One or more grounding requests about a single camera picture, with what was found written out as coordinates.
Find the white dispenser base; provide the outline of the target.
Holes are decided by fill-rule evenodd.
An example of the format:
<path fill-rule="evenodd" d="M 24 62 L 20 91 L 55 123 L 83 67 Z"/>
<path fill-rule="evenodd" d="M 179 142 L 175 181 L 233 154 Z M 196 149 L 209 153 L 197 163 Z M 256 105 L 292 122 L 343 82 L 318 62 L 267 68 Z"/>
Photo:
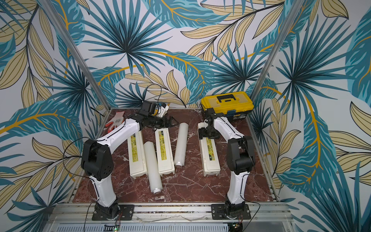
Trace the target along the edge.
<path fill-rule="evenodd" d="M 208 169 L 206 167 L 203 168 L 203 176 L 206 177 L 206 176 L 212 176 L 212 175 L 215 175 L 215 176 L 218 176 L 220 174 L 220 168 L 217 168 L 217 169 Z"/>

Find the white dispenser lid yellow label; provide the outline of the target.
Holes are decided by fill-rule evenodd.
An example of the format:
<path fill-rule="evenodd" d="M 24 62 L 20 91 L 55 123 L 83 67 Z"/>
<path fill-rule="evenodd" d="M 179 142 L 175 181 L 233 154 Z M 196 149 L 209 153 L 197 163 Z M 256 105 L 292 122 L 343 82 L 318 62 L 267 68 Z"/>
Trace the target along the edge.
<path fill-rule="evenodd" d="M 199 129 L 207 128 L 207 126 L 208 124 L 206 122 L 200 122 L 198 124 L 198 135 L 199 135 Z M 214 139 L 209 139 L 209 138 L 199 139 L 199 144 L 200 144 L 203 168 L 204 167 L 208 169 L 220 168 L 220 163 L 219 163 Z"/>

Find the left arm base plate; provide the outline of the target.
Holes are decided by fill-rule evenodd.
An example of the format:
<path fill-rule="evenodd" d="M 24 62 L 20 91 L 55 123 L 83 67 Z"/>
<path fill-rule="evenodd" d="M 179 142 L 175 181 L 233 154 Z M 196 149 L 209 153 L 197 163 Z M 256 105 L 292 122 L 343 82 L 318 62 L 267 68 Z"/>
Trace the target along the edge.
<path fill-rule="evenodd" d="M 103 207 L 100 204 L 96 203 L 94 208 L 94 213 L 92 216 L 93 221 L 114 221 L 114 220 L 123 220 L 129 221 L 132 220 L 134 212 L 134 205 L 118 205 L 113 204 L 110 207 Z"/>

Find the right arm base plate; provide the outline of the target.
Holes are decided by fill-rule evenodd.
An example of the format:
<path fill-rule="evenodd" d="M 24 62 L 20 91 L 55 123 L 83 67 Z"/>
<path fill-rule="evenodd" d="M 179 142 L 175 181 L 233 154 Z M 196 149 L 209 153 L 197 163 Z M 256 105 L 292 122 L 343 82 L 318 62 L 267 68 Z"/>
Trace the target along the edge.
<path fill-rule="evenodd" d="M 250 209 L 246 204 L 212 204 L 211 213 L 213 220 L 237 220 L 239 218 L 242 218 L 243 220 L 251 219 Z"/>

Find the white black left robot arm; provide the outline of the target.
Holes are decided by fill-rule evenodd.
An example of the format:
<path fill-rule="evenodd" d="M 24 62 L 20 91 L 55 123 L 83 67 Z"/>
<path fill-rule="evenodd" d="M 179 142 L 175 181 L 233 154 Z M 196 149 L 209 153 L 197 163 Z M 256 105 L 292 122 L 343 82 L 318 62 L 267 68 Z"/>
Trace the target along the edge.
<path fill-rule="evenodd" d="M 175 126 L 173 122 L 176 120 L 166 116 L 168 110 L 165 103 L 144 101 L 141 109 L 124 119 L 117 128 L 97 140 L 84 142 L 81 168 L 93 183 L 98 206 L 107 209 L 117 204 L 111 179 L 114 170 L 112 154 L 128 138 L 146 127 L 163 129 Z"/>

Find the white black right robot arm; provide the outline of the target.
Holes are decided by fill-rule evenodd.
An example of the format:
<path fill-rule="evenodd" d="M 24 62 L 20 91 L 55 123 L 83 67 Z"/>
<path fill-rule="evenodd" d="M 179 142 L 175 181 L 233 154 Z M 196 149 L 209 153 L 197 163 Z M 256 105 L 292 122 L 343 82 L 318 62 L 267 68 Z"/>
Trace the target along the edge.
<path fill-rule="evenodd" d="M 255 166 L 253 139 L 240 133 L 224 114 L 216 113 L 213 108 L 203 109 L 202 114 L 206 126 L 198 129 L 199 141 L 223 137 L 228 143 L 226 162 L 231 171 L 231 182 L 225 209 L 230 212 L 243 210 L 247 178 Z"/>

